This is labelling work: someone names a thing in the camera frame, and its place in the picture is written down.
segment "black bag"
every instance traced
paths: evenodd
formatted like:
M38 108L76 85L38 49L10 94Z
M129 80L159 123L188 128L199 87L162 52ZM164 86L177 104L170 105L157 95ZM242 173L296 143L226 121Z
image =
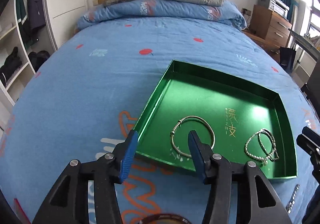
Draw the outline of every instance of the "black bag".
M296 51L292 48L280 47L280 66L287 74L292 73Z

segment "blue gripper pad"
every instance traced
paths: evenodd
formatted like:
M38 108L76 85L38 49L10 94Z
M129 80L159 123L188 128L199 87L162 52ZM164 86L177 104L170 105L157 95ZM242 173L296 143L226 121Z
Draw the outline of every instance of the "blue gripper pad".
M205 165L199 148L199 146L202 146L202 143L194 130L190 131L188 134L188 146L198 178L204 183L204 180L206 179Z
M137 149L138 145L138 133L137 131L130 131L128 134L128 137L125 142L130 142L127 150L121 160L121 166L120 166L120 174L119 174L119 180L120 183L123 183L125 179L127 179L129 175L129 171L131 168L131 164L133 162L133 157Z

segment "closet shelf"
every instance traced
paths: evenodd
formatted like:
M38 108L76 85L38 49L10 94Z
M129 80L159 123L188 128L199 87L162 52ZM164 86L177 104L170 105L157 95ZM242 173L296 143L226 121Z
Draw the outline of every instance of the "closet shelf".
M6 90L8 90L12 83L14 82L14 80L19 76L19 74L28 66L28 62L25 63L24 65L20 66L18 69L16 69L16 71L12 74L12 76L10 77L10 79L7 82L7 86L5 87Z
M17 27L16 25L13 26L13 27L10 28L8 31L6 31L2 36L0 36L0 41L1 41L4 37L6 37L6 35L7 35L8 33L10 33L11 31L13 31L16 27Z

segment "drawer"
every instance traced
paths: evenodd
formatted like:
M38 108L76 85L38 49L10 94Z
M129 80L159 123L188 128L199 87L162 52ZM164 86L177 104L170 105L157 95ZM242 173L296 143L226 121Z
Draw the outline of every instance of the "drawer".
M277 63L280 63L280 50L275 48L274 45L268 45L256 40L253 40L258 46L260 46L264 51L273 58Z
M267 32L266 41L269 41L277 46L285 47L288 37L289 36L286 34L270 26Z
M289 36L289 29L291 29L292 27L292 25L287 20L285 20L283 17L279 16L275 12L273 12L272 14L270 26L276 28L277 30L279 30L287 36Z

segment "tray rim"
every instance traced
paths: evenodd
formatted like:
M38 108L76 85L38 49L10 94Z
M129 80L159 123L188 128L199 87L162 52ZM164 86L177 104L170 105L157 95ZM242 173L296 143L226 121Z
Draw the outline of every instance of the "tray rim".
M173 70L173 72L174 72L174 63L175 63L175 62L177 62L177 63L184 63L184 64L188 64L188 65L192 65L192 66L198 66L198 67L202 67L202 68L206 68L206 69L218 71L218 72L220 72L220 73L228 74L228 75L230 75L230 76L232 76L232 77L237 77L237 78L239 78L239 79L241 79L241 80L243 80L243 81L256 84L256 85L258 85L258 86L260 86L260 87L262 87L262 88L265 88L265 89L267 89L267 90L275 93L276 98L280 98L280 100L281 100L281 105L282 105L282 107L283 107L283 109L284 109L284 111L285 111L286 120L288 121L289 126L290 126L290 131L291 131L292 140L293 140L293 144L294 144L293 147L294 147L294 156L295 156L295 163L296 163L296 170L295 170L295 173L296 173L296 174L295 174L295 175L291 175L291 176L273 177L273 178L270 178L270 179L271 179L271 180L277 180L277 179L293 179L293 178L297 178L297 177L298 177L298 158L297 158L296 143L295 143L294 136L293 136L293 133L292 133L291 123L290 123L290 121L289 121L288 114L287 114L287 111L286 111L286 109L285 109L285 107L284 107L284 104L283 104L281 95L280 95L279 93L275 92L274 90L271 90L271 89L269 89L269 88L267 88L267 87L265 87L265 86L262 86L262 85L260 85L260 84L255 83L255 82L249 81L249 80L244 79L244 78L242 78L242 77L235 76L235 75L232 75L232 74L229 74L229 73L220 71L220 70L208 68L208 67L206 67L206 66L201 66L201 65L192 64L192 63L188 63L188 62L184 62L184 61L179 61L179 60L174 60L174 59L173 59L173 60L170 62L170 64L169 64L169 66L167 67L167 69L165 70L165 72L163 73L163 75L162 75L162 77L160 78L160 80L158 81L158 83L157 83L157 85L155 86L153 92L151 93L148 101L146 102L146 105L144 106L144 108L143 108L143 110L142 110L142 112L141 112L138 120L136 121L136 123L135 123L135 125L134 125L134 127L133 127L133 130L135 130L136 126L138 125L138 123L139 123L139 121L140 121L143 113L145 112L145 110L147 109L147 107L148 107L151 99L153 98L153 95L155 94L157 88L159 87L160 83L162 82L162 80L163 80L164 77L166 76L166 74L167 74L167 72L169 71L169 69L171 68L171 66L172 66L172 70ZM161 91L161 94L159 95L158 100L161 98L161 96L162 96L162 94L163 94L163 92L164 92L164 89L165 89L165 88L163 88L163 90ZM146 126L147 126L147 124L148 124L148 122L149 122L149 119L150 119L150 117L148 118L146 124L143 126L142 132L143 132L144 129L146 128ZM138 133L138 144L139 144L140 138L141 138L141 134ZM142 153L142 152L140 152L140 151L138 151L138 150L136 150L136 153L139 154L140 156L144 156L144 157L147 157L147 158L149 158L149 159L152 159L152 160L156 161L157 163L160 163L160 164L163 165L164 167L165 167L166 165L170 165L171 167L173 166L173 167L175 167L175 168L182 168L183 170L187 170L187 171L190 171L190 172L194 172L194 171L192 171L192 170L190 170L190 169L187 169L187 168L184 167L184 166L179 166L179 167L178 167L178 166L175 166L173 163L164 162L164 161L161 160L161 159L158 159L158 158L153 157L153 156L151 156L151 155L147 155L147 154Z

